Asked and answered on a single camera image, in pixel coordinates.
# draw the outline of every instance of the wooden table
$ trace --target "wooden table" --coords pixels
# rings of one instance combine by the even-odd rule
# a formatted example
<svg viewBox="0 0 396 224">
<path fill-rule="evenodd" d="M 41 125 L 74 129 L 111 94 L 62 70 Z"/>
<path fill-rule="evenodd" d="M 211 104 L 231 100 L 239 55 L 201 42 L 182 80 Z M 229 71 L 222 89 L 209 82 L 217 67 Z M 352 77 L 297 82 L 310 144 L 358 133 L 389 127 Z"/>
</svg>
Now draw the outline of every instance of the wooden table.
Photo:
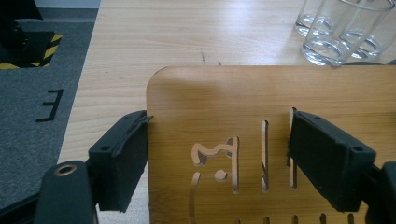
<svg viewBox="0 0 396 224">
<path fill-rule="evenodd" d="M 122 115 L 146 109 L 149 79 L 165 66 L 314 66 L 300 52 L 304 38 L 293 30 L 302 2 L 104 0 L 59 162 L 85 161 Z M 393 44 L 378 62 L 395 55 Z M 147 185 L 144 175 L 129 215 L 100 214 L 102 222 L 148 223 Z"/>
</svg>

